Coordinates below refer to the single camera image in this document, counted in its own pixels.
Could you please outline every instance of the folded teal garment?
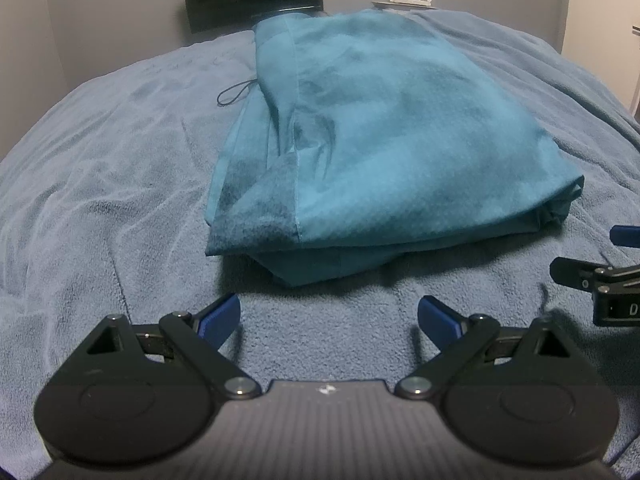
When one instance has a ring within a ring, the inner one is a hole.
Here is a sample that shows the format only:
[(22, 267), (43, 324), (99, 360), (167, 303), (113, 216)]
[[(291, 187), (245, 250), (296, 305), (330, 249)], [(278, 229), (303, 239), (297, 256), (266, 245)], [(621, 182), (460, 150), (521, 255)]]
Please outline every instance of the folded teal garment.
[(207, 255), (303, 285), (559, 222), (584, 178), (439, 35), (388, 12), (255, 27), (258, 84), (215, 167)]

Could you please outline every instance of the door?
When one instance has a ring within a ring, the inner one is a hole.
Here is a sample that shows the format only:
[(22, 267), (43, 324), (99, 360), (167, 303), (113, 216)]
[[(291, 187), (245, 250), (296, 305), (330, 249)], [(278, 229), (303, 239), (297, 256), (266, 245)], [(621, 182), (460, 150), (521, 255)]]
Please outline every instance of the door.
[(601, 79), (633, 114), (640, 98), (640, 0), (569, 0), (562, 55)]

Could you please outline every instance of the ribbed gray surface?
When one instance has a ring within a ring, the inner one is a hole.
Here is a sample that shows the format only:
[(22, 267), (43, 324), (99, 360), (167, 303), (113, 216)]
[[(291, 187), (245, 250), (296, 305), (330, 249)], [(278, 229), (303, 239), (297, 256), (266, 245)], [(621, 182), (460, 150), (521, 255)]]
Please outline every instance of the ribbed gray surface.
[(493, 462), (461, 444), (426, 402), (383, 381), (277, 381), (228, 402), (189, 449), (136, 471), (87, 472), (56, 463), (39, 480), (606, 480), (601, 463), (559, 472)]

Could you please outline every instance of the drawstring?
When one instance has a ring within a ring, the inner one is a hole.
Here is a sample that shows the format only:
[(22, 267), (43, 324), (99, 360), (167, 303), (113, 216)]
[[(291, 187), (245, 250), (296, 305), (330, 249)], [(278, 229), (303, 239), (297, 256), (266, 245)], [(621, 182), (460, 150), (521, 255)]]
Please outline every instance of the drawstring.
[[(229, 88), (227, 88), (226, 90), (223, 90), (222, 92), (220, 92), (218, 94), (218, 98), (216, 99), (216, 101), (218, 101), (218, 106), (229, 106), (232, 105), (233, 103), (235, 103), (236, 101), (238, 101), (238, 98), (242, 95), (242, 92), (244, 92), (247, 88), (249, 88), (249, 86), (251, 86), (253, 83), (255, 83), (256, 81), (258, 81), (257, 79), (249, 79), (247, 81), (242, 81), (241, 83), (238, 83), (236, 85), (230, 86)], [(227, 92), (229, 92), (229, 90), (233, 90), (236, 87), (239, 87), (240, 85), (244, 85), (242, 87), (242, 89), (238, 92), (238, 95), (236, 95), (236, 97), (234, 97), (233, 99), (231, 99), (231, 101), (227, 101), (225, 103), (220, 101), (220, 98), (222, 97), (223, 94), (226, 94)]]

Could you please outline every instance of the blue gripper pad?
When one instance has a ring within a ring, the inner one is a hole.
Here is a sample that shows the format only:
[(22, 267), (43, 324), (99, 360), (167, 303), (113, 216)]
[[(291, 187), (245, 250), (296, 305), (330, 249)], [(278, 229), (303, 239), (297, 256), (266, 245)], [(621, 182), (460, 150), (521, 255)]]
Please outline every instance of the blue gripper pad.
[(618, 247), (640, 249), (640, 227), (632, 225), (614, 225), (609, 231), (609, 240)]
[(418, 326), (441, 351), (464, 335), (465, 322), (465, 317), (433, 296), (418, 302)]
[(218, 350), (240, 323), (240, 299), (232, 295), (219, 306), (212, 305), (198, 325), (198, 337)]

